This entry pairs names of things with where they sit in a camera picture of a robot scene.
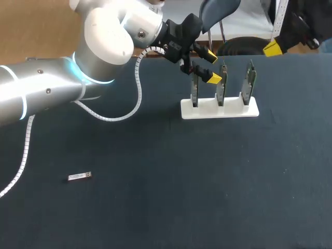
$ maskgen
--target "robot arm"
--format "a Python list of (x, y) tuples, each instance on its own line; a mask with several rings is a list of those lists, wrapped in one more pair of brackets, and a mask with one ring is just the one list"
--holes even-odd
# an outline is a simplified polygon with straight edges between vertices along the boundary
[(163, 47), (164, 57), (180, 61), (184, 73), (214, 84), (221, 80), (190, 61), (193, 50), (210, 62), (217, 59), (195, 43), (202, 23), (193, 14), (182, 24), (165, 23), (161, 10), (143, 0), (70, 0), (70, 7), (83, 23), (72, 56), (0, 66), (0, 126), (61, 104), (99, 97), (130, 60), (134, 46)]

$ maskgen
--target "small metal part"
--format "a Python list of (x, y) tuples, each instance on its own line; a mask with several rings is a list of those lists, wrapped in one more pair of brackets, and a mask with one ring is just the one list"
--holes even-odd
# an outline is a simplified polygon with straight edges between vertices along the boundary
[(191, 80), (191, 100), (193, 107), (198, 107), (198, 83), (199, 83), (199, 76), (193, 74)]
[(222, 77), (222, 80), (217, 84), (217, 100), (219, 106), (224, 106), (224, 100), (225, 100), (225, 93), (226, 93), (226, 85), (227, 85), (227, 66), (223, 65), (220, 67), (220, 75)]
[(143, 38), (145, 38), (145, 36), (146, 36), (145, 32), (139, 31), (139, 34), (138, 34), (139, 39), (143, 39)]
[(247, 66), (247, 72), (246, 72), (246, 76), (245, 76), (243, 86), (242, 86), (242, 91), (241, 91), (244, 105), (249, 105), (250, 98), (251, 98), (251, 96), (253, 94), (253, 90), (254, 90), (256, 76), (257, 76), (257, 73), (255, 70), (253, 61), (250, 60), (250, 63)]
[(84, 179), (84, 178), (91, 178), (92, 174), (91, 172), (76, 174), (76, 175), (69, 175), (68, 181), (78, 180), (78, 179)]

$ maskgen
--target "wooden wall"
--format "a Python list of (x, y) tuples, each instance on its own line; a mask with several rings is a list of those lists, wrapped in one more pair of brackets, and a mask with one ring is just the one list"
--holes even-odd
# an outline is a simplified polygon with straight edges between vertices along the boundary
[(54, 58), (77, 46), (80, 18), (69, 0), (0, 0), (0, 64)]

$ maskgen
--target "screw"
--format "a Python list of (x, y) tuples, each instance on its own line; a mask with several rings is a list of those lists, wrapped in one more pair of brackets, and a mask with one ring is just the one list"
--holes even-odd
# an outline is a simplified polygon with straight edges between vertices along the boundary
[(145, 33), (143, 31), (140, 31), (138, 36), (139, 36), (139, 39), (143, 39), (143, 38), (145, 38)]

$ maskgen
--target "yellow object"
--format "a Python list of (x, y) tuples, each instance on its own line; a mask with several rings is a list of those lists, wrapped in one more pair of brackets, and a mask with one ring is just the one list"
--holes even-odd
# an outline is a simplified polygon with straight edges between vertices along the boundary
[(269, 45), (267, 45), (263, 51), (267, 57), (281, 56), (283, 54), (279, 44), (276, 43), (275, 40), (270, 42)]
[(216, 60), (212, 63), (214, 64), (218, 60), (218, 57), (213, 52), (211, 52), (211, 50), (209, 50), (209, 54), (216, 58)]
[(221, 78), (219, 75), (213, 73), (213, 76), (208, 80), (207, 83), (218, 84), (222, 79), (223, 78)]

